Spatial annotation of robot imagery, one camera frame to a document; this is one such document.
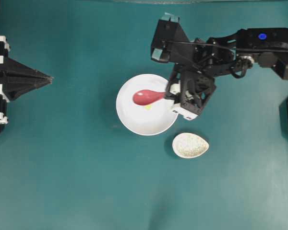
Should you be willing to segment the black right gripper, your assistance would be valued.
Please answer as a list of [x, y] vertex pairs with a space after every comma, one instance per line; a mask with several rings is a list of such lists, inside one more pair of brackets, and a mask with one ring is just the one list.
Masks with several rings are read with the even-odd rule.
[[171, 112], [186, 120], [197, 118], [216, 89], [214, 78], [191, 71], [173, 70], [164, 99], [171, 101]]

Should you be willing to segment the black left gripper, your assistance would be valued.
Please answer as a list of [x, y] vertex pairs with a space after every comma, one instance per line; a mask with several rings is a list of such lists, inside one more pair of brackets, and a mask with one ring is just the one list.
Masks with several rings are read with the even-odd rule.
[[[40, 78], [43, 80], [0, 80], [0, 105], [4, 106], [21, 95], [52, 83], [52, 77], [36, 69], [32, 69], [9, 57], [10, 45], [4, 35], [0, 35], [0, 71], [23, 77]], [[0, 124], [7, 124], [6, 112], [0, 112]]]

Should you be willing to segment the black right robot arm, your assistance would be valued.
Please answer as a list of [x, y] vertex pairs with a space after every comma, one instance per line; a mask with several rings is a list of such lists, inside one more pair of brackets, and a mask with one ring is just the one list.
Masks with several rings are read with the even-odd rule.
[[199, 116], [216, 89], [215, 79], [243, 78], [254, 64], [288, 80], [288, 28], [241, 29], [236, 33], [190, 41], [180, 26], [157, 29], [151, 59], [174, 64], [164, 98], [187, 120]]

